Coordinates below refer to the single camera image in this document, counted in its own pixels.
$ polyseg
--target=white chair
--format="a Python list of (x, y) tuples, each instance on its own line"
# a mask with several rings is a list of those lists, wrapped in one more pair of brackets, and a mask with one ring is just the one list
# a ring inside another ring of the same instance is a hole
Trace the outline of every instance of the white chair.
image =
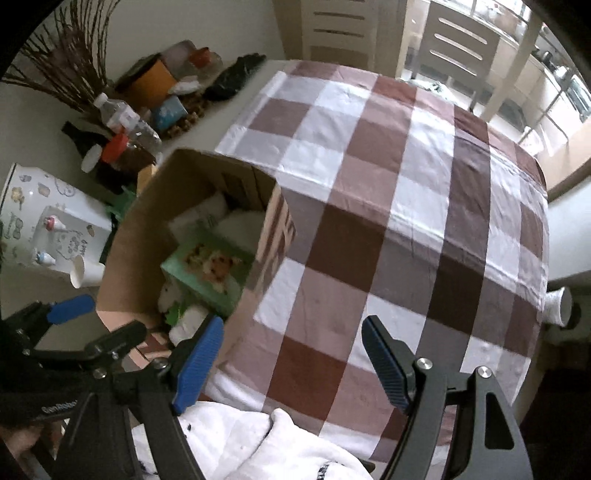
[(367, 55), (374, 69), (378, 30), (376, 0), (301, 0), (303, 58), (313, 46), (341, 48)]
[(499, 40), (499, 34), (485, 24), (432, 1), (411, 78), (417, 77), (421, 65), (448, 75), (474, 90), (469, 107), (473, 111), (491, 71)]

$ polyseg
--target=white paper cup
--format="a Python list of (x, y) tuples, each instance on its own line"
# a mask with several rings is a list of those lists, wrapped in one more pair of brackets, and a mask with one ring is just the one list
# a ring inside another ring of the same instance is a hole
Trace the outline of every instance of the white paper cup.
[(549, 291), (546, 293), (542, 320), (544, 323), (566, 327), (572, 310), (573, 296), (568, 287)]
[(103, 280), (105, 266), (86, 260), (82, 255), (74, 257), (70, 281), (74, 288), (98, 287)]

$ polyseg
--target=dried branches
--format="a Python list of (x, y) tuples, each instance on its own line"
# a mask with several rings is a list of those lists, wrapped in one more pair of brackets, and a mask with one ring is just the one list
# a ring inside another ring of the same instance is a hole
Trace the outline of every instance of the dried branches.
[(19, 52), (37, 75), (25, 73), (22, 65), (13, 61), (2, 82), (47, 93), (78, 112), (89, 113), (109, 81), (107, 36), (119, 1), (72, 0), (54, 11), (56, 32), (42, 25)]

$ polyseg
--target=brown and white checkered cloth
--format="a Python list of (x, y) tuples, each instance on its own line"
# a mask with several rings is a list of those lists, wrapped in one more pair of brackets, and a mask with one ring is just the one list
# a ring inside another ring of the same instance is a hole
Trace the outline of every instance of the brown and white checkered cloth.
[(361, 342), (361, 320), (377, 314), (417, 355), (463, 372), (488, 365), (515, 399), (548, 277), (544, 180), (521, 147), (429, 92), (299, 61), (217, 152), (277, 179), (296, 238), (207, 396), (282, 407), (386, 461), (406, 419)]

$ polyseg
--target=green tissue box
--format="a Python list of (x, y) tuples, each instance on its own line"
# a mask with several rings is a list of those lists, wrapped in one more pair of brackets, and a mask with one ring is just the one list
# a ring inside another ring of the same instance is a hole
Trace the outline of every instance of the green tissue box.
[(242, 295), (254, 257), (208, 230), (199, 229), (161, 265), (223, 318)]

